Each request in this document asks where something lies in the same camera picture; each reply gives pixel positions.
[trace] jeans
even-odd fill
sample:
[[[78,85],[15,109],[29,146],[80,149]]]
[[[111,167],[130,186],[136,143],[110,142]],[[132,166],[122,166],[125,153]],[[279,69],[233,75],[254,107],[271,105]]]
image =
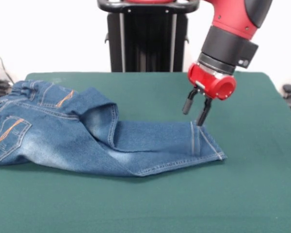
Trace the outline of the jeans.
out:
[[[95,88],[20,81],[0,98],[0,166],[32,162],[106,176],[148,176],[225,154],[195,122],[120,121]]]

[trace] green felt surface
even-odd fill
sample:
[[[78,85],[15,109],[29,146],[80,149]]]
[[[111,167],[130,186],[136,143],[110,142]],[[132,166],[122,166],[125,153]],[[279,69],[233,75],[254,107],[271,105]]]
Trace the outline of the green felt surface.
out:
[[[196,96],[179,73],[47,73],[82,91],[96,87],[121,119],[192,120]],[[291,110],[262,73],[236,73],[206,124],[223,163],[147,178],[76,174],[33,164],[0,167],[0,233],[291,233]]]

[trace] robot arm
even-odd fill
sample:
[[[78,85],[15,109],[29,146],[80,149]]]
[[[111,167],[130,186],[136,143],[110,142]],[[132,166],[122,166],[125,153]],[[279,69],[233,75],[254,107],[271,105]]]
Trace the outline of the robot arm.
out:
[[[205,0],[214,7],[214,17],[196,63],[188,72],[194,86],[183,107],[187,114],[197,93],[206,97],[197,119],[203,124],[211,101],[226,100],[234,92],[236,66],[247,68],[258,45],[250,40],[266,18],[272,0]]]

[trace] jeans seam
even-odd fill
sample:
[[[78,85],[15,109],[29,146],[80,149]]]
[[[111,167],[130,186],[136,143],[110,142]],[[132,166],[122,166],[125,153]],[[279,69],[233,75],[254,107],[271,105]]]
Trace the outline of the jeans seam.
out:
[[[222,160],[221,155],[217,152],[217,150],[216,150],[216,149],[213,147],[213,145],[209,142],[209,140],[206,138],[205,134],[204,134],[202,131],[200,131],[200,133],[202,134],[203,138],[204,138],[205,141],[208,143],[208,145],[211,147],[211,149],[213,150],[213,152],[215,152],[215,153],[219,156],[219,158]]]
[[[37,110],[37,111],[40,111],[40,112],[44,112],[44,113],[49,114],[49,115],[54,116],[54,117],[59,117],[59,118],[68,119],[68,120],[79,120],[77,115],[66,115],[66,114],[63,114],[63,113],[57,113],[57,112],[54,112],[54,111],[51,111],[51,110],[48,110],[48,109],[44,109],[44,108],[41,108],[41,107],[38,107],[38,106],[29,105],[27,103],[16,102],[16,103],[13,103],[13,104],[18,105],[18,106],[22,106],[22,107],[27,108],[27,109],[34,109],[34,110]]]
[[[191,162],[195,162],[195,161],[200,161],[200,160],[206,160],[206,159],[211,159],[211,158],[220,158],[220,160],[222,160],[222,155],[224,155],[223,152],[220,152],[220,153],[215,153],[215,154],[212,154],[212,155],[209,155],[209,156],[205,156],[205,157],[201,157],[201,158],[193,158],[193,159],[186,159],[186,160],[179,160],[179,161],[174,161],[172,163],[169,163],[170,166],[168,164],[162,164],[162,165],[156,165],[155,167],[153,168],[148,168],[148,169],[145,169],[145,170],[142,170],[140,172],[138,172],[136,175],[138,176],[141,176],[141,175],[146,175],[148,173],[153,173],[153,172],[157,172],[157,171],[160,171],[160,170],[164,170],[166,168],[173,168],[173,167],[176,167],[176,166],[179,166],[179,165],[184,165],[184,164],[188,164],[188,163],[191,163]]]
[[[50,84],[50,85],[45,89],[45,91],[43,92],[43,95],[42,95],[42,98],[41,98],[41,101],[40,101],[40,106],[44,105],[44,104],[43,104],[44,95],[46,94],[46,92],[47,92],[47,91],[48,91],[52,86],[54,86],[53,83],[51,83],[51,84]]]
[[[191,134],[192,134],[192,156],[194,156],[195,145],[194,145],[194,127],[193,123],[191,122]]]
[[[198,141],[198,148],[199,148],[199,153],[198,154],[201,154],[201,147],[200,147],[200,128],[197,128],[197,132],[198,132],[198,135],[197,135],[197,141]]]
[[[30,89],[33,90],[33,92],[31,93],[31,96],[30,96],[30,101],[32,101],[35,97],[35,94],[36,94],[36,91],[35,91],[35,88],[34,88],[34,85],[35,83],[39,82],[39,80],[37,81],[34,81],[30,84]]]
[[[114,135],[114,130],[115,130],[115,122],[116,122],[116,110],[115,110],[114,105],[112,106],[112,109],[111,109],[111,116],[112,116],[112,120],[111,120],[111,126],[109,128],[108,141],[109,141],[110,146],[114,148],[115,146],[112,140],[113,135]]]

